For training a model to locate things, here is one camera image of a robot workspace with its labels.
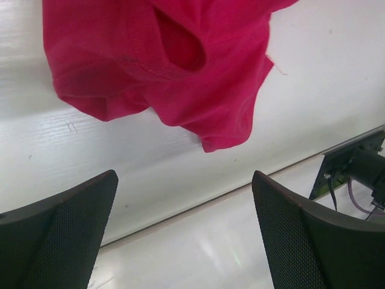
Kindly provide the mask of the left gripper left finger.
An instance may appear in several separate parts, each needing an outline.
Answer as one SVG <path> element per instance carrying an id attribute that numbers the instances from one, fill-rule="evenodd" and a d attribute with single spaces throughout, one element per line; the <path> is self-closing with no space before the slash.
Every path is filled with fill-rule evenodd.
<path id="1" fill-rule="evenodd" d="M 1 213 L 1 288 L 87 288 L 118 181 L 108 170 Z"/>

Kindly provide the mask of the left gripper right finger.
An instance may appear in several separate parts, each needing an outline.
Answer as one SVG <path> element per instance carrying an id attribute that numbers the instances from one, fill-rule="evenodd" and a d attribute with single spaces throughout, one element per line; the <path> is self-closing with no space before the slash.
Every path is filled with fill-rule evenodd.
<path id="1" fill-rule="evenodd" d="M 252 192 L 274 288 L 384 288 L 384 225 L 333 211 L 256 171 Z"/>

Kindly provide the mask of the pink t shirt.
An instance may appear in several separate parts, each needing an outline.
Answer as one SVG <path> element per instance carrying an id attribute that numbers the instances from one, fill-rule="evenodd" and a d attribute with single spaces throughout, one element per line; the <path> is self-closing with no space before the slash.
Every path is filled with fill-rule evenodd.
<path id="1" fill-rule="evenodd" d="M 213 152 L 247 141 L 273 62 L 271 15 L 291 1 L 43 1 L 60 100 L 101 121 L 151 108 Z"/>

